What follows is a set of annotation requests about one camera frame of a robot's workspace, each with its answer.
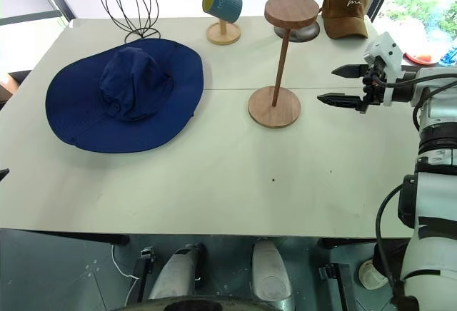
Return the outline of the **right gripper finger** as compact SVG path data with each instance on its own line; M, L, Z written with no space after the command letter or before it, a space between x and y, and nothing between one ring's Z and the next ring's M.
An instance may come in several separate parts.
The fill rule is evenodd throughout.
M359 96L350 96L344 93L325 93L317 96L317 99L329 106L350 108L358 112L363 110L363 101Z
M332 74L344 78L360 78L368 71L368 64L346 64L332 70Z

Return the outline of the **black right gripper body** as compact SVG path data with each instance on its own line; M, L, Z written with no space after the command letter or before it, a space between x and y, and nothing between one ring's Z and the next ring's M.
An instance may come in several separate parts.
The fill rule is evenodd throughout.
M362 65L361 78L363 83L363 98L358 112L365 114L371 105L379 106L383 102L385 87L380 85L386 82L385 62L381 58L376 58L374 63Z

